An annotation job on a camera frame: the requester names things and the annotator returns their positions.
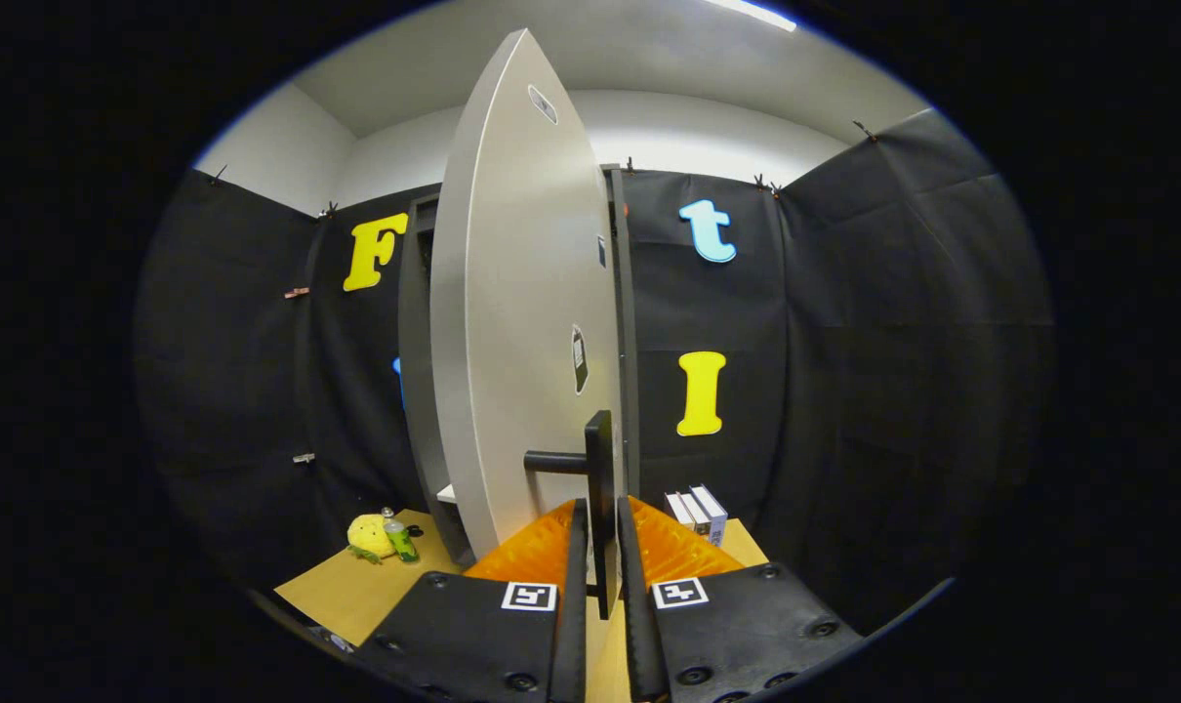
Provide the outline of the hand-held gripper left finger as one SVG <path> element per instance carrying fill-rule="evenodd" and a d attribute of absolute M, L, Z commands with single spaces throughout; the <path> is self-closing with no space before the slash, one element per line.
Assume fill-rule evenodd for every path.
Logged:
<path fill-rule="evenodd" d="M 360 666 L 433 702 L 583 702 L 588 507 L 574 499 L 536 523 L 552 548 L 537 582 L 426 571 L 366 642 Z"/>

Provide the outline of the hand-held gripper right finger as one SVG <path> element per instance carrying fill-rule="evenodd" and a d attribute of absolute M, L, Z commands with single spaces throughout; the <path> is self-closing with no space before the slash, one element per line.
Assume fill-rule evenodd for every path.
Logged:
<path fill-rule="evenodd" d="M 633 702 L 755 697 L 862 642 L 787 566 L 739 564 L 634 497 L 616 516 Z"/>

